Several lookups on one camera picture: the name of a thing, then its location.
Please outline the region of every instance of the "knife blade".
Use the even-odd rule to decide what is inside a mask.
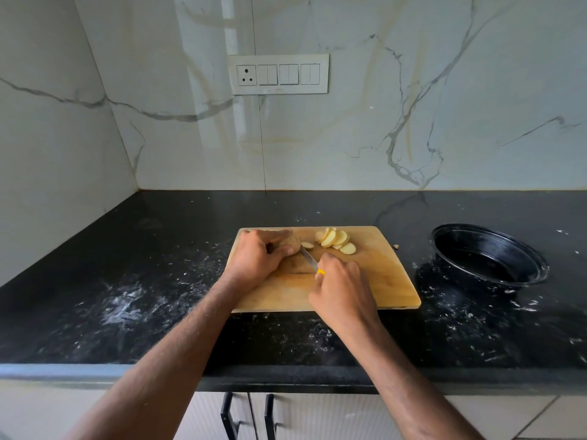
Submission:
[[[314,270],[314,273],[317,273],[318,263],[314,258],[312,258],[312,255],[310,255],[310,253],[308,253],[308,251],[304,247],[300,247],[299,252],[302,253],[302,255],[304,255],[304,258],[306,258],[306,261],[310,263]]]

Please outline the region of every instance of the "right hand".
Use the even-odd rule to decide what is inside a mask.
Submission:
[[[322,255],[308,299],[320,318],[347,344],[350,338],[381,325],[367,275],[356,262]]]

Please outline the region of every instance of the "countertop edge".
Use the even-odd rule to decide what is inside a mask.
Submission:
[[[0,364],[0,380],[53,387],[107,389],[132,364]],[[587,395],[587,371],[570,369],[422,368],[446,395]],[[376,394],[353,366],[231,366],[207,371],[197,388],[207,392]]]

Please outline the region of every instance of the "hand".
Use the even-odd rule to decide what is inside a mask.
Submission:
[[[308,299],[345,344],[381,325],[367,275],[356,262],[347,264],[325,253],[318,267],[325,274],[316,274],[316,284]]]
[[[277,269],[283,258],[295,253],[291,245],[282,245],[271,254],[267,253],[267,244],[278,242],[291,234],[291,230],[243,231],[222,279],[234,283],[244,293],[250,292]]]

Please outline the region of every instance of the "knife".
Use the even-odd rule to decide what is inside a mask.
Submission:
[[[300,247],[299,252],[302,253],[302,255],[304,255],[304,258],[306,258],[306,261],[310,263],[312,269],[314,270],[314,273],[324,274],[324,270],[318,268],[318,263],[314,258],[312,258],[312,255],[310,255],[310,253],[308,253],[308,251],[304,247]]]

